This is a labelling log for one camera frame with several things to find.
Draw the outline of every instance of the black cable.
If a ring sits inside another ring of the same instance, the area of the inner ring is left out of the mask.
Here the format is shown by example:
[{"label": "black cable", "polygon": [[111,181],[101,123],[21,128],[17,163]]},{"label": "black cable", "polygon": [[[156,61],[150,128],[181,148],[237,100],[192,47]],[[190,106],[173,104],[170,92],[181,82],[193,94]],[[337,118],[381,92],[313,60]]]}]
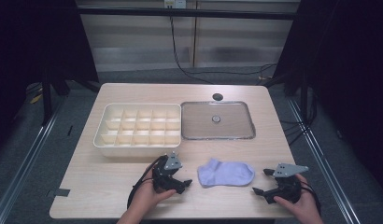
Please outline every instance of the black cable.
[{"label": "black cable", "polygon": [[314,201],[316,202],[316,207],[317,207],[317,210],[318,210],[318,213],[320,215],[320,208],[321,208],[321,205],[320,205],[320,202],[319,202],[319,198],[318,198],[318,195],[317,193],[312,189],[312,187],[308,184],[306,184],[308,186],[308,188],[305,188],[305,187],[302,187],[302,189],[304,190],[307,190],[309,193],[311,193],[311,195],[314,197]]},{"label": "black cable", "polygon": [[302,124],[302,122],[300,122],[300,121],[287,121],[287,120],[283,120],[283,119],[281,119],[279,122],[288,123],[288,124]]},{"label": "black cable", "polygon": [[306,129],[304,129],[304,130],[303,130],[301,133],[299,133],[299,134],[298,134],[292,141],[290,141],[290,142],[288,143],[288,145],[291,146],[294,142],[296,142],[297,139],[300,138],[300,136],[302,136],[302,134],[306,133],[308,129],[309,129],[308,127],[307,127]]},{"label": "black cable", "polygon": [[153,168],[153,166],[157,163],[157,161],[159,160],[162,160],[162,159],[165,159],[165,156],[161,156],[159,158],[157,158],[145,171],[145,173],[142,174],[142,176],[139,178],[138,182],[136,182],[136,184],[133,186],[133,190],[131,190],[130,192],[130,195],[128,196],[128,203],[127,203],[127,208],[130,207],[131,205],[131,202],[133,201],[133,198],[134,198],[134,195],[136,193],[136,191],[138,190],[138,188],[141,186],[141,184],[143,182],[145,182],[146,180],[148,179],[152,179],[152,178],[148,178],[146,180],[144,180],[143,178],[145,178],[146,174],[151,170],[151,168]]},{"label": "black cable", "polygon": [[239,75],[239,76],[249,76],[249,75],[255,75],[255,74],[260,74],[262,73],[263,71],[271,68],[272,66],[275,66],[277,65],[276,63],[268,63],[268,64],[264,64],[259,71],[254,71],[254,72],[249,72],[249,73],[236,73],[236,72],[221,72],[221,71],[216,71],[216,72],[189,72],[189,71],[186,71],[184,70],[181,66],[180,66],[180,63],[179,63],[179,59],[178,59],[178,56],[177,56],[177,45],[176,45],[176,42],[175,42],[175,31],[174,31],[174,20],[172,17],[170,17],[170,21],[171,21],[171,34],[172,34],[172,44],[173,44],[173,51],[174,51],[174,58],[175,58],[175,62],[177,64],[177,67],[180,69],[180,71],[183,72],[183,74],[185,74],[185,76],[187,77],[190,77],[190,78],[193,78],[193,79],[197,79],[197,80],[200,80],[200,81],[204,81],[206,83],[209,83],[209,84],[214,84],[210,81],[207,81],[207,80],[204,80],[204,79],[201,79],[199,77],[192,77],[191,75],[202,75],[202,74],[229,74],[229,75]]},{"label": "black cable", "polygon": [[294,129],[294,128],[297,128],[297,127],[299,127],[299,126],[300,126],[300,124],[294,124],[294,125],[290,126],[289,128],[283,129],[283,131],[286,132],[286,131],[292,130],[292,129]]}]

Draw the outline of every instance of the electrical cable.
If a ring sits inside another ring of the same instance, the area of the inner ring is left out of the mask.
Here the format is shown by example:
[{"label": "electrical cable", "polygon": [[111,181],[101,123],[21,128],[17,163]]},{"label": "electrical cable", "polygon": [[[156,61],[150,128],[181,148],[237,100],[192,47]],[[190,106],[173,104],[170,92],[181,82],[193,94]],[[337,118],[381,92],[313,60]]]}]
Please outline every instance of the electrical cable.
[{"label": "electrical cable", "polygon": [[292,129],[294,129],[294,128],[297,128],[297,127],[299,127],[299,126],[300,126],[300,124],[294,124],[294,125],[290,126],[289,128],[283,129],[283,131],[284,131],[284,132],[287,132],[287,131],[290,131],[290,130],[292,130]]},{"label": "electrical cable", "polygon": [[153,166],[157,163],[157,161],[162,160],[164,158],[165,158],[165,156],[161,156],[161,157],[157,158],[154,162],[152,162],[151,165],[149,165],[149,167],[146,169],[145,173],[143,173],[142,176],[139,178],[138,182],[136,182],[136,184],[133,186],[133,190],[131,190],[130,195],[128,196],[127,208],[130,207],[131,202],[133,201],[134,195],[135,195],[136,191],[138,190],[138,188],[141,186],[141,184],[148,179],[152,179],[152,178],[148,178],[148,179],[144,180],[143,178],[145,178],[145,176],[148,174],[148,172],[151,170],[151,168],[153,168]]},{"label": "electrical cable", "polygon": [[296,130],[296,131],[293,132],[293,133],[288,133],[288,134],[286,134],[286,136],[289,137],[289,136],[294,135],[294,134],[296,134],[296,133],[298,133],[298,132],[300,132],[300,130]]},{"label": "electrical cable", "polygon": [[315,203],[316,203],[316,207],[317,207],[318,213],[320,215],[321,204],[320,204],[320,201],[319,201],[317,193],[314,191],[314,189],[313,189],[313,187],[311,185],[309,185],[309,184],[307,184],[307,183],[305,183],[303,181],[300,181],[300,183],[305,184],[306,186],[308,186],[308,188],[302,187],[302,189],[307,190],[314,197],[314,200],[315,200]]},{"label": "electrical cable", "polygon": [[281,119],[279,122],[288,123],[288,124],[301,124],[302,123],[300,121],[287,121],[287,120],[283,120],[283,119]]},{"label": "electrical cable", "polygon": [[197,79],[197,80],[200,80],[200,81],[204,81],[208,84],[214,84],[210,81],[207,81],[207,80],[204,80],[204,79],[201,79],[199,77],[192,77],[191,75],[201,75],[201,74],[229,74],[229,75],[239,75],[239,76],[249,76],[249,75],[255,75],[255,74],[261,74],[263,71],[271,68],[272,66],[275,66],[277,65],[276,63],[268,63],[268,64],[264,64],[260,69],[259,71],[254,71],[254,72],[249,72],[249,73],[236,73],[236,72],[221,72],[221,71],[216,71],[216,72],[189,72],[189,71],[186,71],[184,70],[181,66],[180,66],[180,63],[179,63],[179,59],[178,59],[178,56],[177,56],[177,46],[176,46],[176,42],[175,42],[175,29],[174,29],[174,20],[173,20],[173,17],[170,17],[170,21],[171,21],[171,34],[172,34],[172,43],[173,43],[173,51],[174,51],[174,58],[175,58],[175,62],[177,64],[177,67],[180,69],[180,71],[183,72],[183,74],[187,77],[190,77],[190,78],[193,78],[193,79]]},{"label": "electrical cable", "polygon": [[291,140],[288,143],[289,146],[291,146],[294,142],[296,142],[296,140],[299,139],[300,136],[302,136],[304,133],[306,133],[308,130],[310,130],[314,119],[317,117],[317,100],[318,100],[318,96],[315,93],[313,93],[313,98],[312,98],[311,106],[309,109],[308,119],[305,122],[300,122],[300,123],[303,123],[305,125],[305,129],[302,130],[301,133],[299,133],[293,140]]},{"label": "electrical cable", "polygon": [[294,61],[291,63],[291,69],[289,69],[286,73],[282,75],[278,75],[270,79],[268,82],[264,83],[263,86],[267,89],[276,85],[280,82],[285,82],[287,78],[290,78],[295,73],[295,65],[300,61],[300,56],[294,59]]}]

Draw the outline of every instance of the metal rail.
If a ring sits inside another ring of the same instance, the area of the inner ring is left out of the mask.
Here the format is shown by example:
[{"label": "metal rail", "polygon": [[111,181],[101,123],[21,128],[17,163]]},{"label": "metal rail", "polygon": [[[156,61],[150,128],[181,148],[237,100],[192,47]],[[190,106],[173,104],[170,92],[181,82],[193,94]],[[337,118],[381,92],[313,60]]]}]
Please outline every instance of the metal rail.
[{"label": "metal rail", "polygon": [[58,112],[64,104],[64,99],[65,97],[62,97],[61,102],[58,104],[57,109],[54,111],[51,118],[48,120],[46,125],[40,128],[40,131],[34,143],[30,147],[28,154],[23,160],[18,172],[15,174],[6,192],[0,199],[0,224],[5,223],[7,216],[10,213],[11,208],[13,207],[13,204],[16,202],[17,197],[21,192],[26,178],[31,173],[35,161],[42,147],[44,146],[47,137],[49,136],[49,133],[55,123],[55,120],[57,119]]},{"label": "metal rail", "polygon": [[32,10],[76,11],[85,15],[122,15],[122,16],[165,16],[165,17],[205,17],[205,18],[233,18],[233,19],[260,19],[293,21],[301,17],[292,12],[261,12],[261,11],[230,11],[207,9],[181,9],[181,8],[149,8],[149,7],[34,7]]},{"label": "metal rail", "polygon": [[317,164],[319,165],[319,168],[322,171],[323,176],[325,177],[326,182],[328,183],[329,188],[331,189],[331,192],[337,201],[340,210],[343,213],[346,222],[350,224],[360,224],[361,222],[359,221],[357,214],[355,213],[354,208],[351,205],[351,202],[349,201],[346,193],[340,186],[340,183],[337,181],[337,178],[334,175],[330,164],[326,160],[325,155],[323,154],[317,139],[315,138],[311,129],[307,128],[304,125],[299,106],[294,100],[289,100],[289,103],[293,115],[296,117],[297,121],[301,123],[301,128],[305,132],[305,140],[307,141],[311,152],[313,153]]}]

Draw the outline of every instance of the wrist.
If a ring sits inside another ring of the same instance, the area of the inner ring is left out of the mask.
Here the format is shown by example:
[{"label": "wrist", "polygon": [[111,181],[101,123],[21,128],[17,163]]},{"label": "wrist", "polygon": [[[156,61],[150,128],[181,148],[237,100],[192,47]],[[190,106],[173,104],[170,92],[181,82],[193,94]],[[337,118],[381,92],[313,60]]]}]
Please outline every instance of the wrist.
[{"label": "wrist", "polygon": [[299,221],[302,224],[323,224],[322,218],[320,216],[302,218]]},{"label": "wrist", "polygon": [[143,215],[132,209],[131,207],[122,214],[118,224],[139,224]]}]

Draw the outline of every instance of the black curtain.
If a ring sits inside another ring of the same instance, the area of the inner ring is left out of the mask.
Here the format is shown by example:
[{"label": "black curtain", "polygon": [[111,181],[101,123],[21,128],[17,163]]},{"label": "black curtain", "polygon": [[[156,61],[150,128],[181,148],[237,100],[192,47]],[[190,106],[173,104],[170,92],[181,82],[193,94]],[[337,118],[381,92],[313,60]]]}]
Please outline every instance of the black curtain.
[{"label": "black curtain", "polygon": [[293,94],[303,74],[319,102],[383,188],[383,0],[302,1],[275,77]]},{"label": "black curtain", "polygon": [[75,8],[74,0],[0,1],[0,139],[27,86],[41,82],[44,72],[59,92],[66,79],[98,82]]}]

